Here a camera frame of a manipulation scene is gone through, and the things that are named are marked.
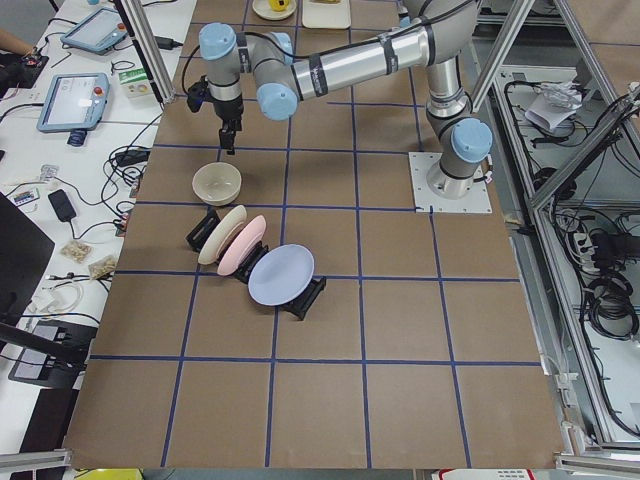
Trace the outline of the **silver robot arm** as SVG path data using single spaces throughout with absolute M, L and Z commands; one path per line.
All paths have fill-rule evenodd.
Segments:
M 199 32 L 207 72 L 187 92 L 192 112 L 212 104 L 221 119 L 219 142 L 234 153 L 244 112 L 240 77 L 253 76 L 262 114 L 274 121 L 291 118 L 300 102 L 323 97 L 402 69 L 426 69 L 427 119 L 442 154 L 427 174 L 428 187 L 446 199 L 465 196 L 479 164 L 493 143 L 490 128 L 473 117 L 470 97 L 460 78 L 458 56 L 471 40 L 480 4 L 464 1 L 404 1 L 403 25 L 373 38 L 296 56 L 286 34 L 236 32 L 210 23 Z

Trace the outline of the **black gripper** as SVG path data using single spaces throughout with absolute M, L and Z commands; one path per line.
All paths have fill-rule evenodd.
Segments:
M 222 128 L 218 132 L 220 148 L 228 155 L 234 155 L 236 131 L 242 130 L 243 98 L 236 97 L 232 100 L 214 98 L 213 106 L 216 115 L 222 121 Z

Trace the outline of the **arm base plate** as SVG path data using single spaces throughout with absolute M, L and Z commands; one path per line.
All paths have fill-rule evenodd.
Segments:
M 464 180 L 448 178 L 441 170 L 439 152 L 410 152 L 409 171 L 415 210 L 419 213 L 491 214 L 492 207 L 483 172 L 477 165 L 474 176 Z

